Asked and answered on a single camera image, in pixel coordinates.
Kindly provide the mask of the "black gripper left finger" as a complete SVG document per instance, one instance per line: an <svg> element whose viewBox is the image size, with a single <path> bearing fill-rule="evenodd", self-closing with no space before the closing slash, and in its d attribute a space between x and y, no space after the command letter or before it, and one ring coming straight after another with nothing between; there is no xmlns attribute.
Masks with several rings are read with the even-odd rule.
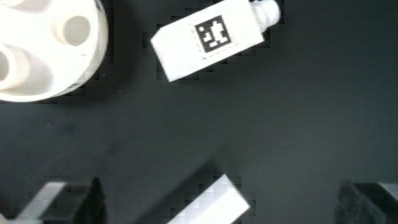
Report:
<svg viewBox="0 0 398 224"><path fill-rule="evenodd" d="M100 179L88 183L49 182L17 218L0 213L0 224L107 224Z"/></svg>

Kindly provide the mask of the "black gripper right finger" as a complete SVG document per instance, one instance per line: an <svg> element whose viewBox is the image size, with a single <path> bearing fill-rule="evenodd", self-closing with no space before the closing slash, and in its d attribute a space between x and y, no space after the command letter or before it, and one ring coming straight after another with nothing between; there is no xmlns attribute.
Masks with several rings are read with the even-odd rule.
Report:
<svg viewBox="0 0 398 224"><path fill-rule="evenodd" d="M398 224L398 183L342 182L335 224Z"/></svg>

